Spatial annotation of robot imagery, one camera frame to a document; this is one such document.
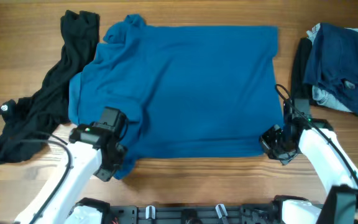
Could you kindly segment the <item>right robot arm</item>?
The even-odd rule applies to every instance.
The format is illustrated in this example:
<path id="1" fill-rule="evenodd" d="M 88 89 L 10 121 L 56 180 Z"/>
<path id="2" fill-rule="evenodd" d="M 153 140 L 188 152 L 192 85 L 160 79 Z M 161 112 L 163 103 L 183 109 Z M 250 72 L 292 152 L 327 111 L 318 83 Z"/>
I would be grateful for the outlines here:
<path id="1" fill-rule="evenodd" d="M 270 217 L 280 223 L 358 223 L 358 168 L 344 152 L 331 125 L 313 119 L 284 101 L 285 125 L 272 126 L 259 138 L 269 159 L 287 165 L 304 155 L 326 192 L 321 207 L 300 197 L 277 196 Z"/>

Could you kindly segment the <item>blue t-shirt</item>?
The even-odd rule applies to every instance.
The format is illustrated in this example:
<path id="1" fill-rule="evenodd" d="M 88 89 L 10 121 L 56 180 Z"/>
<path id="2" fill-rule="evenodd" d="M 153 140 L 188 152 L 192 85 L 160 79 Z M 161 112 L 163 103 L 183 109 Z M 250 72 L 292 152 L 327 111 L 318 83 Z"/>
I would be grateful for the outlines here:
<path id="1" fill-rule="evenodd" d="M 275 26 L 151 26 L 128 15 L 111 26 L 94 60 L 70 80 L 68 117 L 127 117 L 116 178 L 139 159 L 254 157 L 259 137 L 283 123 L 275 92 Z"/>

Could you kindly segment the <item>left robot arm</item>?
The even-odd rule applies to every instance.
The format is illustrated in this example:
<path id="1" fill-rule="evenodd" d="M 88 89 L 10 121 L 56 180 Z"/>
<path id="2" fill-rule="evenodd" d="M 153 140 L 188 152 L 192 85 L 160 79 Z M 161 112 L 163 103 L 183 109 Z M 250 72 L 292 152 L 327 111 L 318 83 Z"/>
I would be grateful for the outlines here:
<path id="1" fill-rule="evenodd" d="M 14 223 L 109 223 L 108 203 L 78 197 L 92 176 L 107 182 L 122 167 L 126 131 L 127 116 L 109 107 L 99 121 L 73 129 L 68 144 L 58 143 L 66 156 Z"/>

